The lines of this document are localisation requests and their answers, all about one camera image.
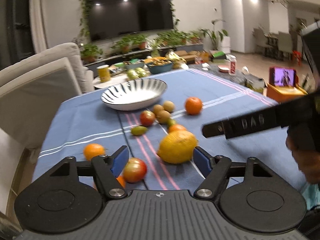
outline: blue tablecloth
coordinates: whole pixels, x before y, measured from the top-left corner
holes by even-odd
[[[245,162],[248,157],[256,156],[296,189],[305,185],[303,174],[285,146],[285,129],[276,128],[229,140],[224,136],[206,139],[201,134],[201,126],[205,123],[265,108],[276,104],[275,101],[196,69],[152,77],[168,84],[159,103],[165,100],[175,103],[173,118],[194,133],[199,146],[208,153],[224,155],[236,162]],[[108,148],[110,154],[122,145],[128,145],[131,155],[144,160],[148,166],[145,180],[128,185],[128,189],[189,189],[193,192],[204,179],[194,163],[171,165],[156,155],[159,142],[166,135],[166,127],[154,124],[145,135],[132,136],[130,129],[139,124],[139,115],[144,109],[134,112],[110,109],[100,100],[101,93],[102,90],[97,90],[61,104],[43,143],[33,180],[66,156],[85,160],[82,150],[88,143],[99,143]],[[203,101],[204,109],[200,115],[186,115],[184,102],[188,97],[199,97]],[[91,178],[80,180],[93,184]],[[238,182],[241,178],[234,178],[230,185]]]

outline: red apple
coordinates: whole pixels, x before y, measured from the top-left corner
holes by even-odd
[[[123,170],[123,178],[126,182],[136,183],[144,178],[147,166],[143,160],[130,158]]]
[[[140,115],[140,122],[142,126],[150,126],[156,120],[156,115],[151,111],[143,111]]]

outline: striped bowl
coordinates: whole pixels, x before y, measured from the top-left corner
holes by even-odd
[[[133,111],[156,103],[167,87],[159,79],[135,79],[109,87],[101,100],[112,109]]]

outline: hand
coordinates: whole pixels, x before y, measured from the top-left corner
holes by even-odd
[[[306,176],[307,182],[317,184],[320,182],[320,153],[298,150],[294,141],[288,136],[285,144],[292,151],[292,157],[298,164],[299,170]]]

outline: yellow can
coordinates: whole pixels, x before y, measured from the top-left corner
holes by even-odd
[[[103,65],[97,67],[98,75],[100,77],[101,83],[107,82],[110,80],[110,72],[109,72],[109,65]]]

